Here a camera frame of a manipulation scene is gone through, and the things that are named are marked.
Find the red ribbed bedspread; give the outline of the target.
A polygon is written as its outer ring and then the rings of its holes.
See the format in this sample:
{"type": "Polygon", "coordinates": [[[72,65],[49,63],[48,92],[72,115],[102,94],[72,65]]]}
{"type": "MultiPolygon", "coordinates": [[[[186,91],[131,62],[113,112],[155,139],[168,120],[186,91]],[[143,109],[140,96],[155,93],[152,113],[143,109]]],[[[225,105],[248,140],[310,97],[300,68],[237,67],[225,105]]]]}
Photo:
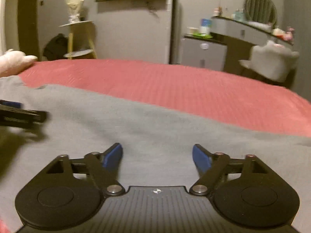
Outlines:
{"type": "Polygon", "coordinates": [[[211,118],[246,129],[310,136],[310,103],[253,79],[182,65],[118,59],[36,62],[30,87],[58,84],[211,118]]]}

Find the black bag on floor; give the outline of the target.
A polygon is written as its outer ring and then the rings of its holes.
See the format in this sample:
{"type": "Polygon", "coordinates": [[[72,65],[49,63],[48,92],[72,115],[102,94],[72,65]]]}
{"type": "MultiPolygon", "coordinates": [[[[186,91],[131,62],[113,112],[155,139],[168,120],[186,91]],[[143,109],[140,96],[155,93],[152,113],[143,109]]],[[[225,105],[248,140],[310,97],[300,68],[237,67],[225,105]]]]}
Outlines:
{"type": "Polygon", "coordinates": [[[67,53],[68,39],[64,34],[59,33],[53,37],[43,49],[43,56],[48,61],[55,61],[58,59],[65,59],[67,53]]]}

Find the grey small fridge cabinet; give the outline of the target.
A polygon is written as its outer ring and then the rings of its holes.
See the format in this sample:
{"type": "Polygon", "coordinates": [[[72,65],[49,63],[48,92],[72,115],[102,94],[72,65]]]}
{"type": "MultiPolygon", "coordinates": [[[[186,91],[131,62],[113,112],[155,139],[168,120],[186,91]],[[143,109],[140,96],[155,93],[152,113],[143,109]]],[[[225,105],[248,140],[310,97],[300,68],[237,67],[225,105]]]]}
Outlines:
{"type": "Polygon", "coordinates": [[[227,45],[214,39],[185,35],[182,40],[181,65],[223,71],[227,45]]]}

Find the white fluffy chair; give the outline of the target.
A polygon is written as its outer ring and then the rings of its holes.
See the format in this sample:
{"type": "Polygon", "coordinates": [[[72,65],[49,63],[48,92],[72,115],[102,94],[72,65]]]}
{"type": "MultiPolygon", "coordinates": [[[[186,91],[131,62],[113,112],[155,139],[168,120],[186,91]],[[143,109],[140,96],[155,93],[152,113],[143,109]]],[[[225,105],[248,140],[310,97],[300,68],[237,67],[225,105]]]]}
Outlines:
{"type": "Polygon", "coordinates": [[[266,45],[255,45],[248,60],[240,60],[243,68],[252,70],[270,81],[285,82],[288,74],[296,68],[299,52],[268,40],[266,45]]]}

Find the cream flower bouquet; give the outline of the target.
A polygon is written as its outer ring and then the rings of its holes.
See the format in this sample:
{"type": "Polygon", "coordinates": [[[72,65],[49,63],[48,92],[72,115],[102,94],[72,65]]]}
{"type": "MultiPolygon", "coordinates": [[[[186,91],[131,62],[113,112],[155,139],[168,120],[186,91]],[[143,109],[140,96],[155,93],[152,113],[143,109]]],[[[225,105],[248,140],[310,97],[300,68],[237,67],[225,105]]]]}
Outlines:
{"type": "Polygon", "coordinates": [[[65,0],[69,14],[69,23],[78,23],[85,0],[65,0]]]}

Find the grey tall cabinet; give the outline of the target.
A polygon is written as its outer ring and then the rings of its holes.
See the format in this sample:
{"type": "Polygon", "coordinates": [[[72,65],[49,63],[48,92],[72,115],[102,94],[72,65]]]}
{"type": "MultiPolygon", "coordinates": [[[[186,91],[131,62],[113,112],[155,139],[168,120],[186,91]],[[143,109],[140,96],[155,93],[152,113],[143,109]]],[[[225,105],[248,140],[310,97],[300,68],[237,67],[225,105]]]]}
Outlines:
{"type": "Polygon", "coordinates": [[[176,64],[178,61],[179,43],[180,43],[180,16],[179,0],[166,0],[166,64],[176,64]]]}

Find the grey vanity desk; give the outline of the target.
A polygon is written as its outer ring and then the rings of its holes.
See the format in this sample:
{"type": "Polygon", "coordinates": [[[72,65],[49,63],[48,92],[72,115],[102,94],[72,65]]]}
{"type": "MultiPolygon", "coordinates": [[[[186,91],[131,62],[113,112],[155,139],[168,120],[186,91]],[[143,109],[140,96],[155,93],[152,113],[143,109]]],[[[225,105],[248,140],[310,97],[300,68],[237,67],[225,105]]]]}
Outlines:
{"type": "Polygon", "coordinates": [[[266,45],[268,40],[293,48],[292,43],[247,23],[220,16],[212,17],[211,21],[211,34],[227,45],[224,65],[226,73],[239,75],[242,71],[239,61],[249,59],[250,49],[255,45],[266,45]]]}

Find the blue white container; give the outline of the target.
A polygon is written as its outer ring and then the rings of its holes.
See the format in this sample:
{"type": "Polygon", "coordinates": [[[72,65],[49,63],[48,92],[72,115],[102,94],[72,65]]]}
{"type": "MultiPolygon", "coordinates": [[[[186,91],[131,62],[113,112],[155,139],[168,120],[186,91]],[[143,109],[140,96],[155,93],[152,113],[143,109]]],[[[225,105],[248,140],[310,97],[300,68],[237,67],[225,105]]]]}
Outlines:
{"type": "Polygon", "coordinates": [[[209,35],[210,34],[210,27],[211,27],[211,20],[202,18],[201,25],[199,28],[199,33],[202,35],[209,35]]]}

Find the round black mirror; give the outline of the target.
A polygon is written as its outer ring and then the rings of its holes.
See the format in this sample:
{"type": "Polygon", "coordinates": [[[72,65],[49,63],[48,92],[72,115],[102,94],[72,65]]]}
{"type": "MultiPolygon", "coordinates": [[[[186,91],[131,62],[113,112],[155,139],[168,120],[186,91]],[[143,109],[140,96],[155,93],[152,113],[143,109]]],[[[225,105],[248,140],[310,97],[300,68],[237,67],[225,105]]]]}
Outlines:
{"type": "Polygon", "coordinates": [[[272,26],[277,23],[277,9],[272,0],[245,0],[244,10],[248,21],[272,26]]]}

